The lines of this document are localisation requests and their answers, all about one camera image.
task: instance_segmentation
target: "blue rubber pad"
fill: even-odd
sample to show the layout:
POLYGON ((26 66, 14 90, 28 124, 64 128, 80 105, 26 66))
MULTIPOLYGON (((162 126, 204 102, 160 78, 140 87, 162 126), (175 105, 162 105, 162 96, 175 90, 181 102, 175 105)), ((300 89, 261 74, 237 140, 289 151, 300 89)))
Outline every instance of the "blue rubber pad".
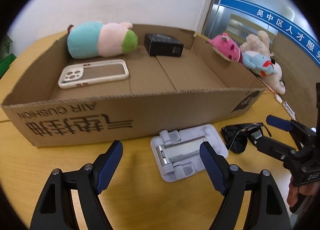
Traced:
POLYGON ((292 131, 292 125, 290 121, 283 120, 281 118, 275 117, 273 115, 268 115, 266 118, 267 124, 279 128, 283 131, 289 132, 292 131))
POLYGON ((118 141, 116 145, 113 147, 105 163, 100 168, 100 171, 98 174, 98 181, 96 185, 96 191, 98 194, 101 194, 101 192, 108 187, 111 181, 111 178, 115 173, 116 168, 118 167, 118 164, 121 160, 122 153, 123 153, 122 143, 118 141))
POLYGON ((215 190, 219 191, 224 196, 228 190, 225 186, 224 175, 204 143, 200 145, 200 158, 205 169, 207 170, 207 173, 215 190))

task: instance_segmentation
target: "blue gripper pad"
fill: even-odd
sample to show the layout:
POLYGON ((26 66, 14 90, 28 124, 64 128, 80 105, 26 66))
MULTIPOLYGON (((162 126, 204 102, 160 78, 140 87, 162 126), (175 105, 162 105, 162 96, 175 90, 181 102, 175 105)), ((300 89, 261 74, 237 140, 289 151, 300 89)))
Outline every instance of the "blue gripper pad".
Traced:
POLYGON ((118 167, 123 153, 120 141, 114 141, 106 153, 100 154, 95 160, 93 179, 97 194, 107 189, 113 174, 118 167))
POLYGON ((219 191, 224 196, 228 191, 225 185, 225 175, 221 171, 218 163, 215 161, 214 157, 212 156, 208 148, 211 148, 212 151, 214 151, 214 149, 211 147, 209 143, 207 145, 205 144, 205 142, 201 143, 200 158, 205 169, 207 170, 213 187, 215 188, 215 190, 219 191))
POLYGON ((275 117, 273 115, 268 115, 266 118, 266 122, 268 125, 279 128, 283 131, 286 131, 286 132, 292 131, 292 125, 291 125, 290 121, 283 120, 283 119, 275 117))

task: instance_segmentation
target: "open cardboard box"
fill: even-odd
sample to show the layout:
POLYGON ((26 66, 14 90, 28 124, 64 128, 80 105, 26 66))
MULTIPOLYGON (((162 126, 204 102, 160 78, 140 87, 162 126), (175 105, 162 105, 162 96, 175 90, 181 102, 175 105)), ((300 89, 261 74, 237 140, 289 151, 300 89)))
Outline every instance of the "open cardboard box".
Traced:
POLYGON ((194 31, 140 24, 133 31, 138 49, 114 58, 125 60, 127 80, 60 89, 65 66, 105 60, 71 58, 66 34, 21 76, 3 101, 4 112, 35 146, 87 144, 237 116, 265 90, 250 71, 223 59, 194 31), (182 56, 150 57, 143 46, 146 33, 174 36, 184 44, 182 56))

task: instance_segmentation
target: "white plush toy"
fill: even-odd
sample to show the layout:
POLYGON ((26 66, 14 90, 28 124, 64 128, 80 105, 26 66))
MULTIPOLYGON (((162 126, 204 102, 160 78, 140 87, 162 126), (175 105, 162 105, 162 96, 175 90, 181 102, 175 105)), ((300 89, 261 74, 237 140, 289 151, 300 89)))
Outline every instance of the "white plush toy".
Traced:
POLYGON ((281 80, 282 77, 282 70, 278 63, 273 63, 273 68, 275 71, 277 71, 276 74, 270 74, 268 76, 262 77, 261 79, 270 86, 274 91, 277 92, 277 94, 283 95, 285 93, 285 87, 284 82, 281 80))

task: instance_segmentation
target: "sunglasses lens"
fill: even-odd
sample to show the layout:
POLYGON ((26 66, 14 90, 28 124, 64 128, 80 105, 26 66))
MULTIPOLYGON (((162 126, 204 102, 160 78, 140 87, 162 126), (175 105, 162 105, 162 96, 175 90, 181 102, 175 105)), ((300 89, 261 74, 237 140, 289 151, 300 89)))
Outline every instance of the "sunglasses lens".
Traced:
POLYGON ((248 140, 244 133, 240 132, 236 139, 234 140, 230 150, 233 153, 243 153, 246 146, 247 146, 248 140))
POLYGON ((247 131, 247 137, 250 142, 256 145, 257 140, 263 136, 261 127, 250 127, 247 131))

